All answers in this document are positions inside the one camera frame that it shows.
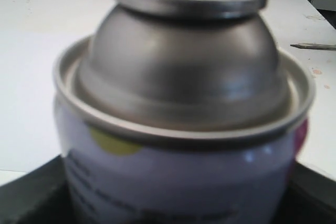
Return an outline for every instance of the black tray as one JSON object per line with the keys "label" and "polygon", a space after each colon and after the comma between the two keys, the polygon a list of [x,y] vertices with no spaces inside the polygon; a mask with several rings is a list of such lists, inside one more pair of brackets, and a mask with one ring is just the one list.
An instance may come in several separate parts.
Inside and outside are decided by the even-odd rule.
{"label": "black tray", "polygon": [[[59,223],[76,223],[60,157],[0,187],[0,224]],[[272,222],[284,223],[336,224],[336,182],[296,164]]]}

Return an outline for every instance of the yellow circle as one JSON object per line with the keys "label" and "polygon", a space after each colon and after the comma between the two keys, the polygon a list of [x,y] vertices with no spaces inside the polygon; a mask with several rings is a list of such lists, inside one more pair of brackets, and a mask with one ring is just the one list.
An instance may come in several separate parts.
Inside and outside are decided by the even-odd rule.
{"label": "yellow circle", "polygon": [[141,145],[120,140],[99,129],[90,127],[89,130],[93,140],[108,153],[127,156],[137,153],[142,148]]}

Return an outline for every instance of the metal rim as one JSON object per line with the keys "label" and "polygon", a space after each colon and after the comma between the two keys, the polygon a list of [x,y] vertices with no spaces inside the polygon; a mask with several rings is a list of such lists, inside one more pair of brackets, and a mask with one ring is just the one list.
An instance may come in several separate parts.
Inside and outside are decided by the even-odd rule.
{"label": "metal rim", "polygon": [[64,65],[69,65],[69,63],[78,61],[80,54],[76,56],[72,54],[75,54],[76,51],[80,50],[80,48],[81,50],[84,50],[83,48],[87,48],[89,40],[90,37],[77,42],[75,45],[67,49],[57,60],[54,66],[54,82],[56,84],[57,95],[67,106],[71,108],[71,110],[79,114],[88,123],[116,134],[125,134],[126,139],[127,136],[130,136],[130,141],[142,144],[164,145],[167,147],[184,146],[187,148],[188,146],[190,147],[197,144],[204,144],[204,146],[223,146],[223,148],[242,144],[260,144],[261,142],[272,141],[274,138],[270,138],[270,135],[274,135],[275,133],[277,135],[285,134],[292,130],[293,127],[297,126],[297,124],[302,122],[306,118],[307,111],[314,100],[315,84],[308,69],[306,69],[295,57],[282,49],[279,49],[282,57],[291,61],[294,65],[296,65],[297,69],[301,71],[309,88],[306,99],[301,107],[295,113],[292,113],[277,122],[244,130],[190,132],[159,129],[125,121],[109,114],[105,114],[90,105],[85,104],[72,92],[70,92],[63,81],[64,78],[62,77],[62,73],[64,72]]}
{"label": "metal rim", "polygon": [[267,0],[117,0],[129,9],[177,18],[237,18],[258,12]]}

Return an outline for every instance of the can label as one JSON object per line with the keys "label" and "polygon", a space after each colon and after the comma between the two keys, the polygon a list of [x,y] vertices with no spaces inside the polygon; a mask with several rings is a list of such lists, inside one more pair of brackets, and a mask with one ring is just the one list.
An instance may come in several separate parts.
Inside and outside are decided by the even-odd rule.
{"label": "can label", "polygon": [[266,224],[295,156],[293,133],[250,150],[187,153],[123,141],[60,104],[55,118],[82,223]]}

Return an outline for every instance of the tin can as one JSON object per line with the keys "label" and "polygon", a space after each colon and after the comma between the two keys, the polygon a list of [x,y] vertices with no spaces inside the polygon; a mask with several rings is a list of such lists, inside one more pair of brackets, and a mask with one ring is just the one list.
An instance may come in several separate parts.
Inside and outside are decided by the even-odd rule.
{"label": "tin can", "polygon": [[[54,69],[79,220],[267,224],[305,138],[314,84],[251,15],[266,0],[119,1]],[[192,8],[207,21],[174,19],[199,18]],[[237,43],[251,32],[254,43]]]}

